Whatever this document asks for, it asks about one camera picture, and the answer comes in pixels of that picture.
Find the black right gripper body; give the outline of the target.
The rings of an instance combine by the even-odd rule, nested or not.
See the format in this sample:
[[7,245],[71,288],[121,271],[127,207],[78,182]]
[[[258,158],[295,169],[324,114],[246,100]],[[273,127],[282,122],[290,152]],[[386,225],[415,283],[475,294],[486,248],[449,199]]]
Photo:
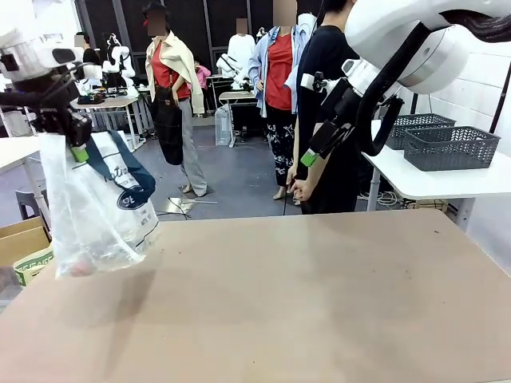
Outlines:
[[334,124],[355,124],[358,107],[362,98],[343,77],[327,92],[320,115]]

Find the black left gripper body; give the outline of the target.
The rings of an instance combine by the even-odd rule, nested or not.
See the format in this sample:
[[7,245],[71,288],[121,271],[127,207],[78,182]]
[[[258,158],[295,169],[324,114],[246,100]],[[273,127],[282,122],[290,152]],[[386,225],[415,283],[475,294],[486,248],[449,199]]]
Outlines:
[[35,115],[31,123],[37,132],[63,135],[72,147],[81,147],[91,138],[91,119],[70,106],[30,111]]

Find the person's right hand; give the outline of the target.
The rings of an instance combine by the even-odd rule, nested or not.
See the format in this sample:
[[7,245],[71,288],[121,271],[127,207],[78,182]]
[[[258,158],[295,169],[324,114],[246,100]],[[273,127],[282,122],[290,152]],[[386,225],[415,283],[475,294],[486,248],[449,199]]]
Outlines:
[[291,193],[296,200],[306,202],[310,199],[315,185],[313,180],[296,180],[291,187]]

